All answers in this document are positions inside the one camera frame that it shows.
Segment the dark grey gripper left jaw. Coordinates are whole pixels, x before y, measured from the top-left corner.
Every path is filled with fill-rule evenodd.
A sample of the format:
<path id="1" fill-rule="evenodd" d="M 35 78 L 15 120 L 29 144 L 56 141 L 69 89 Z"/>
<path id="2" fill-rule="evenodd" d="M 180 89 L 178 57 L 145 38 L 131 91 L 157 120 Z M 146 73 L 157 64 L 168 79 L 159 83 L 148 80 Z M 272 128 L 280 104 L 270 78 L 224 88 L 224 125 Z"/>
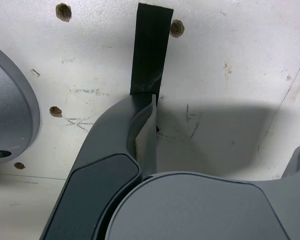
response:
<path id="1" fill-rule="evenodd" d="M 134 94 L 97 119 L 42 232 L 44 240 L 105 238 L 117 206 L 143 181 L 135 140 L 155 109 L 155 95 Z"/>

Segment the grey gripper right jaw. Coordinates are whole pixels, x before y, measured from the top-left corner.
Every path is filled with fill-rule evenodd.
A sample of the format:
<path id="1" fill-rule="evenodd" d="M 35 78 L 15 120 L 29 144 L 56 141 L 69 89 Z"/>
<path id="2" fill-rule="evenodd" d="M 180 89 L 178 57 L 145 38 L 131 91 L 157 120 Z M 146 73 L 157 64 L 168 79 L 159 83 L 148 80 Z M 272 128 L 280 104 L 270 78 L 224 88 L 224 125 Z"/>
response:
<path id="1" fill-rule="evenodd" d="M 107 240 L 300 240 L 300 146 L 281 179 L 156 174 L 115 210 Z"/>

